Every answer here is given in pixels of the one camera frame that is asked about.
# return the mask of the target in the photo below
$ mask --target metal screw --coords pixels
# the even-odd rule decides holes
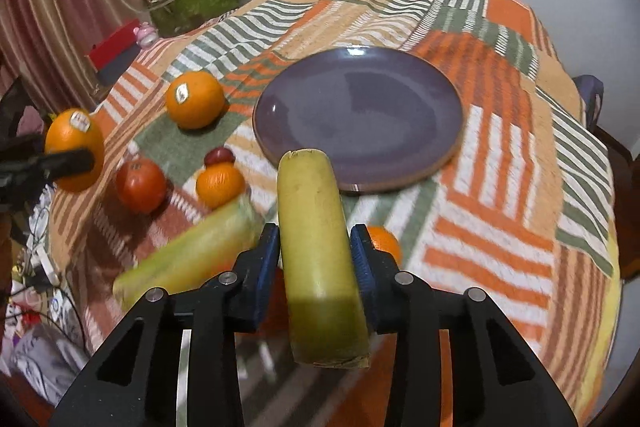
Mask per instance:
[[[218,275],[218,280],[223,284],[233,284],[238,280],[238,276],[234,272],[222,272]]]
[[[472,301],[482,302],[486,299],[486,293],[481,288],[469,288],[467,294]]]
[[[145,299],[149,302],[156,302],[159,301],[163,295],[164,292],[162,291],[162,288],[151,288],[150,290],[146,291]]]
[[[414,276],[411,275],[409,272],[398,272],[396,273],[396,276],[394,277],[394,279],[398,284],[405,285],[405,284],[411,284],[414,281]]]

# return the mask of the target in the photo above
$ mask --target yellow zucchini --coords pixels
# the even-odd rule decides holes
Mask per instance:
[[[297,362],[367,367],[369,333],[334,170],[315,149],[278,166],[278,222],[289,335]]]
[[[262,226],[262,218],[242,194],[118,276],[113,282],[113,295],[128,311],[156,286],[170,294],[199,288],[230,269],[239,253],[253,248]]]

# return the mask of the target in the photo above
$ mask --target table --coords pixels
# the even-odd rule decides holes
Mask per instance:
[[[611,171],[529,7],[519,0],[253,0],[178,39],[139,57],[98,110],[108,135],[100,181],[80,195],[59,192],[53,204],[52,254],[71,261],[67,276],[92,349],[122,316],[110,293],[114,277],[206,214],[194,177],[207,151],[231,147],[254,205],[277,220],[276,171],[251,124],[264,86],[312,53],[389,46],[429,61],[457,87],[466,112],[462,147],[416,185],[344,196],[348,226],[387,227],[401,242],[404,268],[434,287],[485,288],[586,420],[620,299]],[[181,73],[202,68],[219,79],[229,110],[213,129],[184,134],[165,115],[163,93]],[[118,162],[138,154],[174,183],[169,206],[153,220],[124,214],[110,183]],[[258,343],[239,343],[251,367],[241,382],[247,425],[382,424],[392,342],[375,340],[369,372],[348,374],[294,365],[283,338],[268,344],[275,383],[258,363]],[[449,421],[445,411],[443,425]]]

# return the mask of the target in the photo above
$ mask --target plate rim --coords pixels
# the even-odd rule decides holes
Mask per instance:
[[[401,53],[401,54],[409,55],[409,56],[414,57],[414,58],[418,58],[418,60],[421,60],[421,61],[427,63],[430,67],[435,68],[436,70],[438,70],[438,72],[446,79],[446,81],[453,88],[454,92],[456,93],[456,97],[458,99],[458,102],[460,103],[460,111],[462,113],[462,119],[461,119],[460,129],[458,130],[458,133],[456,134],[456,139],[453,141],[453,143],[452,143],[451,147],[449,148],[449,150],[447,150],[447,152],[444,153],[440,157],[440,159],[438,161],[436,161],[435,163],[430,165],[428,168],[422,169],[420,171],[416,171],[416,172],[414,172],[412,174],[408,174],[406,176],[402,176],[401,178],[393,178],[392,180],[390,180],[388,182],[371,182],[371,183],[362,183],[362,184],[348,184],[348,183],[341,183],[340,180],[338,180],[337,177],[336,177],[335,180],[336,180],[336,183],[338,185],[338,190],[340,190],[340,192],[347,192],[347,193],[350,193],[350,194],[370,194],[370,193],[374,193],[374,192],[389,192],[389,191],[392,191],[392,190],[401,190],[402,188],[405,188],[405,187],[407,187],[409,185],[413,185],[413,184],[415,184],[415,183],[417,183],[417,182],[419,182],[419,181],[421,181],[423,179],[426,179],[426,178],[429,178],[430,176],[433,176],[437,171],[439,171],[447,163],[449,163],[449,161],[453,158],[453,156],[455,156],[455,154],[458,152],[458,150],[462,146],[462,139],[463,139],[464,130],[465,130],[465,127],[466,127],[465,124],[466,124],[466,120],[467,120],[467,116],[468,116],[466,108],[465,108],[465,105],[462,103],[462,97],[460,96],[460,92],[459,92],[458,88],[455,86],[455,84],[453,82],[451,82],[451,80],[449,80],[449,77],[446,74],[442,73],[442,71],[440,71],[436,66],[431,64],[428,60],[425,60],[422,57],[418,57],[417,55],[411,54],[411,53],[406,52],[406,51],[397,50],[397,49],[394,49],[394,48],[387,48],[385,46],[336,46],[336,47],[333,47],[333,48],[328,48],[328,49],[325,49],[325,50],[322,50],[322,51],[307,55],[306,57],[300,58],[299,60],[295,61],[293,64],[290,64],[289,66],[287,66],[287,68],[283,69],[276,76],[274,76],[273,79],[271,79],[271,82],[269,82],[269,84],[267,84],[267,86],[264,88],[264,90],[260,93],[260,96],[258,97],[257,102],[255,102],[254,110],[253,110],[252,115],[251,115],[252,130],[254,131],[255,139],[258,142],[258,146],[260,147],[260,150],[264,154],[265,158],[268,159],[269,163],[271,163],[271,165],[273,165],[276,168],[276,171],[277,171],[279,163],[280,163],[280,159],[282,159],[282,158],[278,158],[276,160],[275,155],[273,155],[271,150],[269,150],[267,147],[264,146],[264,144],[262,142],[262,139],[260,138],[260,135],[258,134],[256,126],[255,126],[255,115],[257,113],[256,110],[258,109],[258,104],[262,100],[262,96],[264,95],[264,92],[268,89],[269,86],[271,86],[271,83],[276,78],[278,78],[282,73],[284,73],[284,71],[287,71],[287,69],[289,67],[293,66],[294,64],[297,64],[301,60],[305,60],[306,58],[313,57],[314,55],[319,55],[319,54],[330,52],[330,51],[334,51],[334,50],[345,50],[345,49],[348,49],[348,48],[367,48],[367,49],[379,48],[379,49],[382,49],[382,50],[391,50],[393,52],[398,52],[398,53]]]

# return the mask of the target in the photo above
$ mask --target fruit sticker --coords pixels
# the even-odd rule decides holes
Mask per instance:
[[[89,117],[83,112],[74,111],[69,119],[69,124],[71,127],[78,129],[78,131],[87,132],[89,127],[91,127],[91,120],[89,120]]]
[[[177,103],[184,103],[187,101],[187,98],[189,98],[189,88],[185,82],[175,88],[175,101]]]

